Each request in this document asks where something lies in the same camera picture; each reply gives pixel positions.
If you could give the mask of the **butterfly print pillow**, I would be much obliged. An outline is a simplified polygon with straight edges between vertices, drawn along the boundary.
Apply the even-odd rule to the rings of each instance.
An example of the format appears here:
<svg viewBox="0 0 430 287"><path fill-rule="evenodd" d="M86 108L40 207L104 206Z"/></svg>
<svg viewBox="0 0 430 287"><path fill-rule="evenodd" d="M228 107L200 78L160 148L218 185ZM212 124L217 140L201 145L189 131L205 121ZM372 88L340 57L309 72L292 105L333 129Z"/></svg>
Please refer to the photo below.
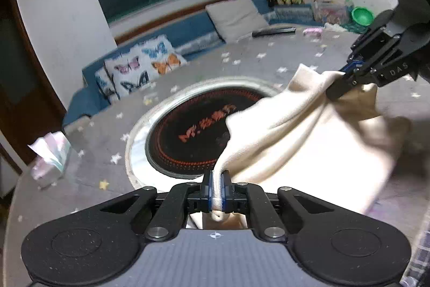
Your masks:
<svg viewBox="0 0 430 287"><path fill-rule="evenodd" d="M118 98L124 98L186 64L166 35L136 44L126 53L104 61Z"/></svg>

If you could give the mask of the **beige cushion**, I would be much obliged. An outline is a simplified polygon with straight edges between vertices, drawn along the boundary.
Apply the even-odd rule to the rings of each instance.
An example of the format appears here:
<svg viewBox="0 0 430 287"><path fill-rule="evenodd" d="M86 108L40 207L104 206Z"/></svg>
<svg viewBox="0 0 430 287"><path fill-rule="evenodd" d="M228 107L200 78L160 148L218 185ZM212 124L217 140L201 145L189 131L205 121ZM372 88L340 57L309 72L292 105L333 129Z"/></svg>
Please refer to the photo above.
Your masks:
<svg viewBox="0 0 430 287"><path fill-rule="evenodd" d="M206 6L215 29L226 43L233 43L269 26L252 0L229 0Z"/></svg>

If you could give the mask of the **cream garment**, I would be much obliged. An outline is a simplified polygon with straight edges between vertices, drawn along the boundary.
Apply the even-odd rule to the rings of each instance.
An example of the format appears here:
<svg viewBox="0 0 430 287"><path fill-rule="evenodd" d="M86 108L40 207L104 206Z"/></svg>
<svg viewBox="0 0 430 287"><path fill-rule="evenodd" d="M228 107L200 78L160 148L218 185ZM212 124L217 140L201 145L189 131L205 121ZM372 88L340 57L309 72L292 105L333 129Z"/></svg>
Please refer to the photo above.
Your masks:
<svg viewBox="0 0 430 287"><path fill-rule="evenodd" d="M194 226L244 225L243 216L221 210L224 171L266 192L289 186L360 214L372 208L411 123L377 110L374 84L330 101L327 88L340 77L300 65L283 92L227 118L230 139L213 170L211 210L193 214Z"/></svg>

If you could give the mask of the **blue sofa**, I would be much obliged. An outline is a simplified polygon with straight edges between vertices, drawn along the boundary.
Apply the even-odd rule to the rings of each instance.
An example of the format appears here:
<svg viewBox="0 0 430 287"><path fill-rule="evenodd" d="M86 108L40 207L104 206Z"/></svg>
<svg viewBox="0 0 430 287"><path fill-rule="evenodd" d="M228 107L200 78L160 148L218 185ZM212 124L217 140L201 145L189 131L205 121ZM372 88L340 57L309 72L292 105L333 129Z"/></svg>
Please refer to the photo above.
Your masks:
<svg viewBox="0 0 430 287"><path fill-rule="evenodd" d="M319 50L318 43L299 34L261 38L246 36L226 44L216 32L208 13L197 12L138 36L83 68L85 86L73 95L62 126L70 126L83 117L93 117L109 108L113 101L102 92L97 72L104 68L108 59L118 59L133 47L141 47L158 37L169 41L175 53L189 64L184 73L162 81L163 84L177 84L180 87L186 83L228 75L266 79L274 83L286 82L300 63L314 64L315 54Z"/></svg>

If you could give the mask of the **green plastic bowl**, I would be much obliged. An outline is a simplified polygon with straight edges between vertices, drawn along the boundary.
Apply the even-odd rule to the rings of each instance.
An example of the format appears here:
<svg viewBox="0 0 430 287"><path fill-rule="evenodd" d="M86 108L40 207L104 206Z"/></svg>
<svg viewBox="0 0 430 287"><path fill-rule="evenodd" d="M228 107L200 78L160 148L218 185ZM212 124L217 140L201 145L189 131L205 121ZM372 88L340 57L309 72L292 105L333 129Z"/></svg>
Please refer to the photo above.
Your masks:
<svg viewBox="0 0 430 287"><path fill-rule="evenodd" d="M375 19L373 13L364 6L353 8L351 11L351 17L355 23L361 26L370 26Z"/></svg>

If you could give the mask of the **black remote control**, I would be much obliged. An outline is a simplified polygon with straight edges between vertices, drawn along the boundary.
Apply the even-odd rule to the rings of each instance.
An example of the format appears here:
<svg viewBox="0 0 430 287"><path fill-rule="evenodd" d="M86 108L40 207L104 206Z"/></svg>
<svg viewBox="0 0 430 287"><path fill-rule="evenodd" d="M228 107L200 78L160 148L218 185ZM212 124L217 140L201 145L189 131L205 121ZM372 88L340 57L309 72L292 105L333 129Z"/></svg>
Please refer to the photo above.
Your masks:
<svg viewBox="0 0 430 287"><path fill-rule="evenodd" d="M276 27L276 28L266 28L260 29L252 32L252 37L263 37L263 36L275 36L275 35L283 35L283 34L295 34L296 28L290 26L284 27Z"/></svg>

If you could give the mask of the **round induction cooktop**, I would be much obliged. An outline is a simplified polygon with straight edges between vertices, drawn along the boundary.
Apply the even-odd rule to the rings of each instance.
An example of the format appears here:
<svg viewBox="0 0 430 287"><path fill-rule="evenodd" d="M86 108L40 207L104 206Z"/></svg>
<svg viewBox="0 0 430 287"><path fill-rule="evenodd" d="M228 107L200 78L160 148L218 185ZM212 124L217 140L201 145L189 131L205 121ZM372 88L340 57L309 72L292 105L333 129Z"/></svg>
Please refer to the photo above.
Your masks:
<svg viewBox="0 0 430 287"><path fill-rule="evenodd" d="M161 101L130 131L125 169L131 185L166 192L178 183L200 181L230 139L226 118L280 91L261 79L226 76L192 84Z"/></svg>

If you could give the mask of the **dark wooden door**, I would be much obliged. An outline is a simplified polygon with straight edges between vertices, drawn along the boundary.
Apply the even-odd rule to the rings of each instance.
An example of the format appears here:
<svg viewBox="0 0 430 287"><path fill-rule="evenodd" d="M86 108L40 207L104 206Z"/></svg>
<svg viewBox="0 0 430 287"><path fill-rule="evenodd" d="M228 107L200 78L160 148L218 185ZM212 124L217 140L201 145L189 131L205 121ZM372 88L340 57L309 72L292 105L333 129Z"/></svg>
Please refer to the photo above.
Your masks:
<svg viewBox="0 0 430 287"><path fill-rule="evenodd" d="M66 109L39 63L17 0L1 0L1 132L19 158L30 164L29 146L59 131Z"/></svg>

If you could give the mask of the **tissue box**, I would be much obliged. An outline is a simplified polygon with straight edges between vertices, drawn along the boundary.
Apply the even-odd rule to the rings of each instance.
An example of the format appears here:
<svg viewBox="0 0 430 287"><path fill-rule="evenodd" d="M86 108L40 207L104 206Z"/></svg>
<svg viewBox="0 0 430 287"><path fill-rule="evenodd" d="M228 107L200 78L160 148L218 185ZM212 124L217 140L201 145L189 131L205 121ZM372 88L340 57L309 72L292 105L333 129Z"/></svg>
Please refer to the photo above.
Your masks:
<svg viewBox="0 0 430 287"><path fill-rule="evenodd" d="M70 142L61 131L58 131L37 138L28 147L37 154L36 164L30 172L31 177L42 189L53 185L65 173L71 149Z"/></svg>

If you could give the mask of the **clear toy storage box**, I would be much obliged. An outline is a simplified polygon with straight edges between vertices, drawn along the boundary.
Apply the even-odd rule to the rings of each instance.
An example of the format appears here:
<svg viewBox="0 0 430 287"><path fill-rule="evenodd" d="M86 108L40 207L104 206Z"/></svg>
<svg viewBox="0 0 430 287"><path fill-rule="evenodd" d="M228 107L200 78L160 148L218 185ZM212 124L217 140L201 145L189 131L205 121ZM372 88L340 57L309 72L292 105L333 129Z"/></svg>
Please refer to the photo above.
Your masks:
<svg viewBox="0 0 430 287"><path fill-rule="evenodd" d="M311 7L314 20L319 23L345 25L351 20L351 8L345 3L314 1Z"/></svg>

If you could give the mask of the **pink small toy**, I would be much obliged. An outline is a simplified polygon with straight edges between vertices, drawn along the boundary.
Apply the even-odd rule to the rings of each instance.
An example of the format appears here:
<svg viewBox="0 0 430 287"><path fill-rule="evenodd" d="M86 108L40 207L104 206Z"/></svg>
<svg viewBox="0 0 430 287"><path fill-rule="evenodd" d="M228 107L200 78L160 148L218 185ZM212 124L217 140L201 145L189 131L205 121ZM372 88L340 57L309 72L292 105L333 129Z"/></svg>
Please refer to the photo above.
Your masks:
<svg viewBox="0 0 430 287"><path fill-rule="evenodd" d="M320 38L322 36L323 29L319 27L306 28L302 31L302 34L311 38Z"/></svg>

